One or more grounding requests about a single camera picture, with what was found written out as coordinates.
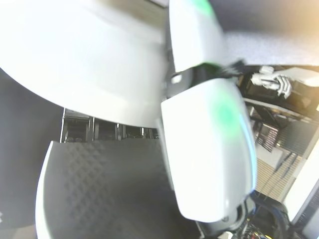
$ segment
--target blue light strip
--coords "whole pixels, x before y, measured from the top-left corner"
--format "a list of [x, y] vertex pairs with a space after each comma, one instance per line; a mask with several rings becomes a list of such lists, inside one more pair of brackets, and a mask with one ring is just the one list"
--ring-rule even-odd
[[246, 141], [248, 143], [249, 147], [249, 153], [250, 153], [250, 160], [252, 165], [252, 177], [253, 177], [253, 188], [256, 188], [256, 181], [257, 181], [257, 157], [255, 152], [255, 144], [253, 143], [253, 139], [251, 137], [251, 134], [249, 133], [247, 124], [245, 123], [244, 117], [240, 116], [240, 124], [242, 126], [242, 129], [244, 131]]

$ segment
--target blue light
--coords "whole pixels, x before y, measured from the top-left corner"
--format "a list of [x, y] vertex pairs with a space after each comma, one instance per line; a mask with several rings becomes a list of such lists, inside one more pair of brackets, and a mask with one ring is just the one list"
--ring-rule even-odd
[[253, 139], [251, 138], [251, 135], [249, 133], [247, 124], [245, 123], [244, 117], [240, 116], [240, 124], [242, 126], [242, 129], [244, 131], [246, 141], [248, 143], [249, 147], [249, 153], [250, 153], [250, 160], [252, 165], [252, 177], [253, 177], [253, 188], [256, 188], [256, 179], [257, 179], [257, 157], [255, 152], [255, 144], [253, 144]]

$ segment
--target white robotic hand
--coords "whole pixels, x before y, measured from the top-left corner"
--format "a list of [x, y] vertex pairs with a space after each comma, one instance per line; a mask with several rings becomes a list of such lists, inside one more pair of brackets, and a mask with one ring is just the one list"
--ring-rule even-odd
[[288, 76], [273, 72], [272, 67], [262, 67], [260, 73], [253, 74], [251, 78], [254, 85], [277, 91], [278, 96], [284, 95], [285, 99], [290, 96], [292, 91], [291, 80]]

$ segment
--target gray floor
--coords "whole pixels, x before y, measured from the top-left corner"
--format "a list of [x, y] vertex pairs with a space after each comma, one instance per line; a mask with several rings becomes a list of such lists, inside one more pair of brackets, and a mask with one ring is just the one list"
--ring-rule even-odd
[[3, 233], [35, 222], [37, 182], [50, 141], [59, 140], [62, 113], [63, 108], [30, 92], [0, 69], [0, 230]]

